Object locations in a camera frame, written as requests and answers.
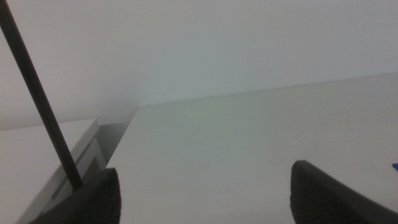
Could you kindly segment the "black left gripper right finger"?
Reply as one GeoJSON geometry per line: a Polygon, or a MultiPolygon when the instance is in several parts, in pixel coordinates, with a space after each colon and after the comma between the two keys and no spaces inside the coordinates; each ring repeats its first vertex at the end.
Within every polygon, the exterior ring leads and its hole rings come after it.
{"type": "Polygon", "coordinates": [[[397,223],[394,212],[357,193],[313,164],[295,161],[290,176],[295,223],[397,223]]]}

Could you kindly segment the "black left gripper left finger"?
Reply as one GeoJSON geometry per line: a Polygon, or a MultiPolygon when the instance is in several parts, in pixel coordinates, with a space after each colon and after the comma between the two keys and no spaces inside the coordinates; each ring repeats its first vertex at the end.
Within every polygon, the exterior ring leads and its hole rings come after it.
{"type": "Polygon", "coordinates": [[[30,224],[118,224],[121,189],[115,168],[104,169],[30,224]]]}

